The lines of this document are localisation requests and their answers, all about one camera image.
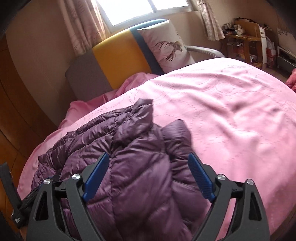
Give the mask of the grey yellow blue headboard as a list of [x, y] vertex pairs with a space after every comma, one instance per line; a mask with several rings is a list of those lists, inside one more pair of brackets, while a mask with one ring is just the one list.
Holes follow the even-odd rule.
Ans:
[[144, 22], [118, 32], [77, 57], [65, 73], [77, 100], [89, 101], [118, 89], [134, 74], [163, 75], [153, 53], [138, 29], [162, 23]]

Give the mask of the grey curved bed rail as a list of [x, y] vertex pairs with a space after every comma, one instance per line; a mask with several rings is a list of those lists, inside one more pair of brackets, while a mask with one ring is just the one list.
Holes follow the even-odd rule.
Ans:
[[222, 54], [220, 51], [216, 49], [199, 47], [199, 46], [189, 46], [189, 45], [187, 45], [186, 48], [189, 52], [208, 55], [211, 58], [225, 58], [224, 54]]

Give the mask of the red orange ruffled quilt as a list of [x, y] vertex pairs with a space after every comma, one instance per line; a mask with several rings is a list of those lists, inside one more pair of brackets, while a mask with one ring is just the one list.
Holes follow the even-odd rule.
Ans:
[[285, 83], [293, 92], [296, 92], [296, 69], [293, 69], [290, 77]]

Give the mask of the left pink curtain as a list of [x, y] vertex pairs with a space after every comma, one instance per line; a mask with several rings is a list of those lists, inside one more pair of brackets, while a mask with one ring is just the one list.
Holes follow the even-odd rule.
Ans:
[[110, 36], [97, 1], [61, 0], [58, 5], [76, 56]]

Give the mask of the pink dotted bed cover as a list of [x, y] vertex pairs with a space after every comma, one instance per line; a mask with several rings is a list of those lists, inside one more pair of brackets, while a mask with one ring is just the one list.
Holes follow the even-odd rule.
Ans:
[[252, 179], [270, 233], [281, 230], [295, 210], [295, 93], [235, 59], [209, 59], [161, 76], [137, 73], [117, 90], [72, 102], [59, 129], [36, 147], [22, 174], [35, 174], [39, 156], [68, 132], [139, 99], [152, 100], [158, 126], [182, 120], [192, 152], [216, 173], [238, 182]]

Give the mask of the pink curtain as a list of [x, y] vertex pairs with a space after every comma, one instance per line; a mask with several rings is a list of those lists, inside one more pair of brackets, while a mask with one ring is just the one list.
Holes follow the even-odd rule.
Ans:
[[205, 0], [196, 1], [200, 11], [206, 34], [209, 41], [220, 41], [225, 39], [222, 28], [220, 27], [210, 4]]
[[61, 0], [58, 5], [76, 56], [110, 36], [97, 1]]

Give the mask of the white low shelf unit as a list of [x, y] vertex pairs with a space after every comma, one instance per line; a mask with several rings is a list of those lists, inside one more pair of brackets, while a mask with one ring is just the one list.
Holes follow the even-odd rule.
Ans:
[[277, 47], [278, 68], [292, 73], [295, 69], [295, 38], [281, 28], [277, 28], [279, 45]]

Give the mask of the purple quilted down jacket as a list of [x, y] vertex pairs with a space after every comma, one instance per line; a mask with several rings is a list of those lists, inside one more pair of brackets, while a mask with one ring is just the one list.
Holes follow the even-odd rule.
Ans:
[[191, 240], [207, 209], [191, 171], [191, 134], [182, 120], [161, 127], [153, 103], [104, 113], [39, 156], [32, 187], [64, 181], [107, 153], [110, 164], [87, 207], [106, 240]]

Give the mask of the pink deer print pillow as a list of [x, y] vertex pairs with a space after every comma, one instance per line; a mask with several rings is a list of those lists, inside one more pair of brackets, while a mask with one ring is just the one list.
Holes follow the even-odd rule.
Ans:
[[137, 32], [143, 37], [163, 72], [169, 73], [195, 63], [171, 21], [138, 29]]

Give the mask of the wooden wardrobe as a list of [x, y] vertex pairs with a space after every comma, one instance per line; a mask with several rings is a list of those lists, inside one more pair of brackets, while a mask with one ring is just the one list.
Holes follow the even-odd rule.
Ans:
[[57, 129], [33, 99], [1, 38], [1, 163], [7, 163], [22, 199], [31, 191], [34, 172], [22, 174], [33, 150]]

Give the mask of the cluttered wooden desk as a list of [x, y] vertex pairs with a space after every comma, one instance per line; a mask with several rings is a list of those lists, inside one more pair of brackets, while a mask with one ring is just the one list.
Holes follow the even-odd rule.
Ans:
[[226, 57], [246, 62], [259, 69], [274, 68], [276, 64], [275, 33], [268, 25], [244, 18], [222, 27], [225, 38], [221, 50]]

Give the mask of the bright bedroom window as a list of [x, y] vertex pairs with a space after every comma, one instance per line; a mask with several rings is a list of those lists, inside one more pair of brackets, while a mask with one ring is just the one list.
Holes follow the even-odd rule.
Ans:
[[163, 16], [188, 12], [193, 8], [187, 0], [105, 0], [96, 3], [112, 33]]

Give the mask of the right pink curtain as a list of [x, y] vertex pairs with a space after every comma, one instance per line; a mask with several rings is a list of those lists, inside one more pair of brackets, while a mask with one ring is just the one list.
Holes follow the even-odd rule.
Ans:
[[210, 4], [205, 0], [196, 1], [200, 11], [206, 34], [209, 41], [220, 41], [225, 39], [222, 28], [220, 27]]

